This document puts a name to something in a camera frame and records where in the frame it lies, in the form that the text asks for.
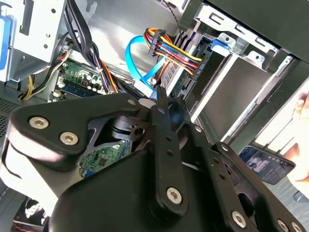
gray metal panel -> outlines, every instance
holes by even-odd
[[[241,59],[235,62],[203,110],[220,139],[269,77]]]
[[[97,44],[100,57],[103,61],[127,71],[125,62],[125,49],[129,41],[142,35],[146,28],[165,29],[169,35],[174,35],[177,23],[171,12],[151,0],[95,0],[97,8],[91,16],[83,2],[76,0],[80,10],[89,20],[92,39]],[[66,32],[62,20],[61,32]],[[136,66],[144,71],[149,71],[156,63],[156,58],[148,55],[144,44],[132,46],[132,56]]]

blue drive latch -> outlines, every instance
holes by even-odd
[[[0,44],[1,44],[0,70],[3,70],[6,65],[6,59],[9,50],[11,24],[12,20],[10,18],[0,15]]]

ventilation holes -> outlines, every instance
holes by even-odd
[[[7,126],[8,118],[0,115],[0,138],[5,136]]]
[[[20,107],[20,105],[17,105],[4,99],[0,99],[0,111],[2,112],[9,114],[10,112],[12,112],[12,110],[18,107]]]

hand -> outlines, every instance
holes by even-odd
[[[294,137],[297,141],[285,155],[296,164],[288,174],[291,183],[309,198],[309,95],[297,102],[293,114]]]

orange wire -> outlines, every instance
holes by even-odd
[[[160,55],[160,56],[163,56],[165,57],[166,59],[168,59],[169,61],[173,62],[174,64],[182,67],[183,69],[185,69],[188,73],[190,73],[191,75],[193,75],[194,73],[188,69],[187,67],[183,66],[181,63],[178,63],[177,61],[171,59],[170,57],[166,56],[165,54],[161,53],[161,52],[155,52],[157,55]]]
[[[169,61],[164,63],[164,65],[163,65],[163,67],[161,69],[161,72],[160,72],[160,74],[158,76],[158,79],[156,80],[157,83],[161,80],[162,74],[164,73],[164,71],[167,68],[168,64],[169,64]]]
[[[115,82],[114,82],[114,80],[112,78],[112,75],[111,75],[110,71],[108,70],[107,66],[104,64],[104,62],[102,60],[101,60],[101,64],[102,64],[103,68],[105,69],[105,71],[106,71],[106,73],[108,75],[108,79],[110,80],[110,83],[112,85],[112,88],[113,88],[114,92],[115,93],[119,93],[119,90],[118,90],[118,88],[117,88],[117,86],[116,86],[116,84],[115,84]]]

